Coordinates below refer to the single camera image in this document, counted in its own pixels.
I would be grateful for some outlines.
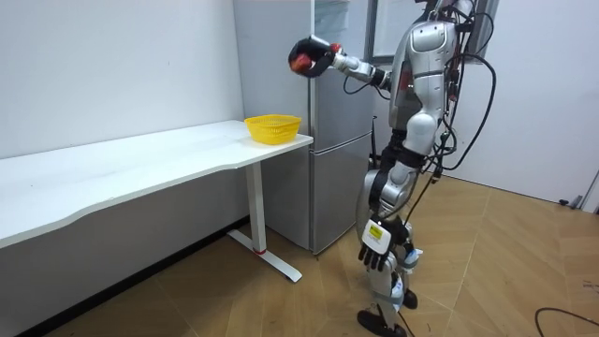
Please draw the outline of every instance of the yellow label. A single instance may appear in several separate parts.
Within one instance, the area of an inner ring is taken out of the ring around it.
[[[371,228],[368,230],[372,236],[374,236],[377,240],[381,240],[381,237],[383,236],[383,232],[381,231],[381,229],[371,226]]]

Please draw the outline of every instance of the refrigerator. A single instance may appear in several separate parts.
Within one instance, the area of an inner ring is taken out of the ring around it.
[[[341,3],[339,12],[347,15],[352,8]],[[314,33],[314,1],[236,0],[234,5],[245,117],[298,116],[299,132],[314,137],[309,148],[262,162],[266,225],[318,254],[355,223],[371,149],[374,94],[365,88],[347,95],[345,75],[334,69],[313,80],[289,70],[293,44]],[[349,89],[359,85],[348,81]]]

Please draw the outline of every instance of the window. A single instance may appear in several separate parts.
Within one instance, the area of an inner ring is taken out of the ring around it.
[[[477,0],[475,12],[486,12],[493,19],[499,0]],[[393,62],[393,56],[403,35],[419,18],[425,3],[414,0],[369,0],[368,30],[366,34],[366,60],[377,65]],[[472,32],[470,50],[478,51],[491,32],[490,21],[478,16]],[[485,47],[479,55],[484,56]]]

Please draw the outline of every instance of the wooden floor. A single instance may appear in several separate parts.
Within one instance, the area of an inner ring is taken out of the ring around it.
[[[411,223],[424,250],[412,278],[420,305],[402,312],[417,337],[538,336],[543,306],[599,321],[599,216],[444,178]],[[355,319],[372,299],[353,229],[318,258],[272,232],[268,245],[303,273],[297,284],[223,238],[50,336],[371,335]],[[599,337],[564,315],[544,313],[541,325]]]

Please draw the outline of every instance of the white table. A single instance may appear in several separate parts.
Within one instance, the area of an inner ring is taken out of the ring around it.
[[[246,167],[252,239],[228,234],[289,279],[301,273],[266,250],[260,161],[312,143],[253,141],[226,121],[0,160],[0,248],[71,224],[86,214],[219,170]]]

